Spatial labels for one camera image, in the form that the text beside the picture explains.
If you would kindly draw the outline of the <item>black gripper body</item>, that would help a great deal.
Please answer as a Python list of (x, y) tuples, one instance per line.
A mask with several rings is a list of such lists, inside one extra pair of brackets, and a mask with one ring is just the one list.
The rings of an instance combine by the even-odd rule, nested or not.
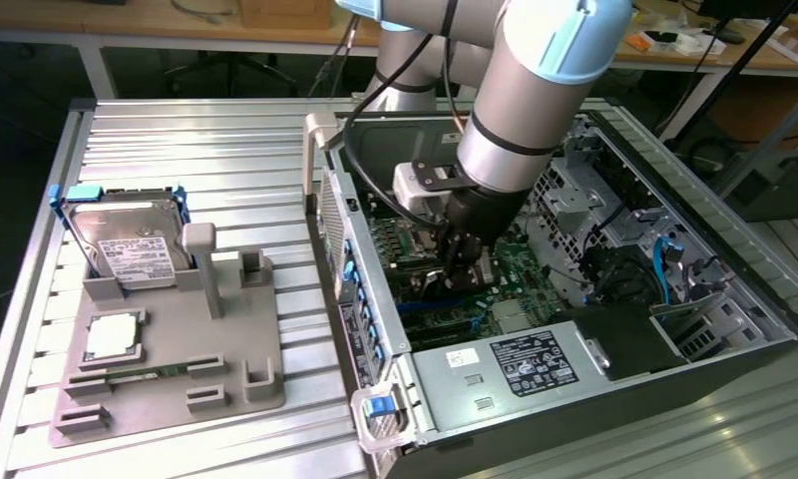
[(437, 236), (442, 272), (453, 277), (474, 265), (513, 223), (526, 190), (499, 193), (483, 187), (453, 190), (445, 205), (445, 228)]

